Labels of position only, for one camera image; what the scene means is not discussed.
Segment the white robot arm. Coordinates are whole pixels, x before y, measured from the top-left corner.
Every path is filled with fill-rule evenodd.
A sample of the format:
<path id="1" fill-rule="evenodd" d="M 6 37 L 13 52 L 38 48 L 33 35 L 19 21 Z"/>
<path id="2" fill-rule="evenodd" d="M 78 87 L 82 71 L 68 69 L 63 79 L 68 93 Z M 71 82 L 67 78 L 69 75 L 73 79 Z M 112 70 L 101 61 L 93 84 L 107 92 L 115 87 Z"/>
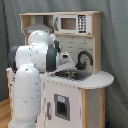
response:
<path id="1" fill-rule="evenodd" d="M 36 128 L 35 120 L 41 113 L 40 74 L 69 69 L 74 62 L 61 51 L 54 34 L 41 30 L 29 35 L 27 45 L 12 47 L 8 59 L 13 87 L 8 128 Z"/>

